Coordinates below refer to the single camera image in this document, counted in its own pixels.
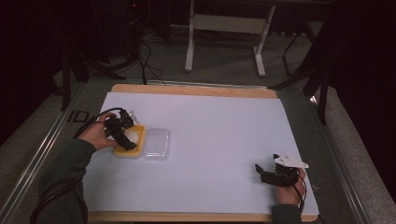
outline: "metal stand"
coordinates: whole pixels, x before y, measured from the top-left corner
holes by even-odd
[[[187,47],[187,57],[185,71],[192,71],[192,60],[194,54],[194,29],[212,30],[224,32],[239,32],[261,35],[260,43],[253,48],[256,59],[257,71],[260,77],[265,76],[265,69],[262,63],[262,46],[268,35],[271,20],[274,15],[275,6],[271,6],[266,19],[236,18],[213,15],[194,14],[194,0],[190,0],[190,31],[189,45]]]

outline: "white paper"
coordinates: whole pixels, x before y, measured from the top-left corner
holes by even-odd
[[[90,211],[270,214],[273,154],[300,159],[277,99],[110,92],[102,111],[133,110],[147,129],[170,131],[165,162],[121,159],[112,148],[93,154],[84,177]],[[318,206],[308,178],[304,214]]]

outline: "wooden table edge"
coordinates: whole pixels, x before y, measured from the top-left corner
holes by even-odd
[[[314,221],[317,215],[302,215],[302,221]],[[268,222],[271,215],[226,213],[165,213],[165,212],[90,212],[89,222],[95,221],[185,221],[185,222]]]
[[[116,84],[112,92],[134,92],[153,94],[179,94],[202,96],[228,96],[246,98],[277,99],[275,91],[262,87],[198,87],[198,86],[160,86],[160,85],[132,85]]]

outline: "yellow sponge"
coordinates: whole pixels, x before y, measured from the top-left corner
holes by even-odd
[[[138,139],[135,142],[137,147],[134,149],[126,150],[123,147],[116,147],[114,148],[114,154],[120,158],[138,158],[142,154],[143,151],[143,144],[145,142],[146,137],[146,128],[143,125],[136,124],[134,127],[125,130],[125,132],[135,132],[138,135]]]

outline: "plastic lid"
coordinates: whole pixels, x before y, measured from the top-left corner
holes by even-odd
[[[143,158],[147,161],[165,161],[169,153],[169,134],[166,129],[149,129]]]

